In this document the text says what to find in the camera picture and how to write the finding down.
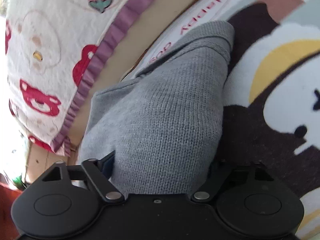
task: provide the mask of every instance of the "yellow pattern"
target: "yellow pattern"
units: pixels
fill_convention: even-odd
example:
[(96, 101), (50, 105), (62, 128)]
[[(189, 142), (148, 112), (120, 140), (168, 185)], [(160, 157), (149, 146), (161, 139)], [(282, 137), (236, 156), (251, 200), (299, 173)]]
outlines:
[[(303, 220), (298, 228), (298, 231), (300, 229), (302, 229), (303, 227), (305, 227), (309, 222), (311, 222), (313, 219), (315, 219), (316, 217), (318, 217), (320, 215), (320, 209), (316, 209), (315, 211), (311, 212), (308, 215), (305, 215), (303, 217)], [(316, 228), (314, 228), (313, 230), (309, 231), (306, 235), (304, 235), (302, 237), (302, 240), (308, 240), (309, 238), (320, 234), (320, 225), (317, 226)]]
[(320, 40), (297, 40), (271, 51), (260, 63), (252, 81), (251, 104), (279, 75), (299, 60), (320, 50)]

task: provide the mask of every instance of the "metal rivet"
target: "metal rivet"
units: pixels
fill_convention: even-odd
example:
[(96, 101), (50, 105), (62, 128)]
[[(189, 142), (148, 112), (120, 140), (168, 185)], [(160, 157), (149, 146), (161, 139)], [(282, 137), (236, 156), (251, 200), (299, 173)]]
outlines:
[(110, 200), (116, 200), (122, 197), (122, 194), (120, 192), (111, 191), (106, 194), (106, 198)]
[(198, 200), (205, 200), (210, 197), (209, 193), (204, 192), (204, 191), (198, 191), (194, 194), (194, 197)]

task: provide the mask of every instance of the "cartoon bear blanket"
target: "cartoon bear blanket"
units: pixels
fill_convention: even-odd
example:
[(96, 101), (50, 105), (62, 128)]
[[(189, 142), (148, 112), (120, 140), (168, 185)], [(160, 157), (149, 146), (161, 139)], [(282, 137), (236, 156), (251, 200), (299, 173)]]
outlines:
[(320, 233), (320, 0), (200, 0), (153, 44), (137, 67), (182, 35), (227, 20), (235, 44), (224, 86), (217, 158), (261, 161), (303, 202), (297, 236)]
[(68, 154), (69, 128), (127, 30), (153, 0), (10, 0), (9, 107), (29, 139)]

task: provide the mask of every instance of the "gray knit sock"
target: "gray knit sock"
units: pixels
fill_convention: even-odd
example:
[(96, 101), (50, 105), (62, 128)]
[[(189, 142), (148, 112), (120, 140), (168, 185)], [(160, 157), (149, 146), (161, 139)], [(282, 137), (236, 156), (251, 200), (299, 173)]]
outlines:
[(78, 162), (116, 150), (125, 195), (190, 193), (207, 176), (222, 131), (222, 87), (233, 44), (227, 22), (189, 31), (140, 74), (96, 93)]

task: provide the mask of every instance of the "white fabric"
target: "white fabric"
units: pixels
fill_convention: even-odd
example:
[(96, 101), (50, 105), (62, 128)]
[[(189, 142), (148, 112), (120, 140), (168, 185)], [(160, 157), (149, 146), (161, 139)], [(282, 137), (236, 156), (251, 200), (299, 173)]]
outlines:
[[(104, 12), (98, 10), (103, 2), (110, 4)], [(10, 0), (6, 38), (12, 109), (41, 141), (49, 143), (62, 127), (77, 90), (73, 68), (82, 50), (89, 60), (126, 2)]]

